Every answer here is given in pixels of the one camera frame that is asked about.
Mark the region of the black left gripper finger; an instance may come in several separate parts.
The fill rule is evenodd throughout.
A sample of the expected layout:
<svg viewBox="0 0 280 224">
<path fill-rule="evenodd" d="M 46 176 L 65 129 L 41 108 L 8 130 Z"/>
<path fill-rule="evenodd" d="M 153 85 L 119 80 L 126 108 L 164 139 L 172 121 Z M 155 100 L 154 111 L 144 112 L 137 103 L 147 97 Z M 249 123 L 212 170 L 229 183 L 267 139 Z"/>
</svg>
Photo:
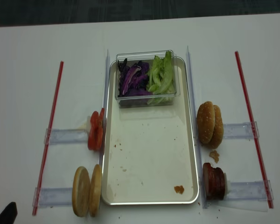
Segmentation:
<svg viewBox="0 0 280 224">
<path fill-rule="evenodd" d="M 17 214 L 16 202 L 9 203 L 0 213 L 0 224 L 14 224 Z"/>
</svg>

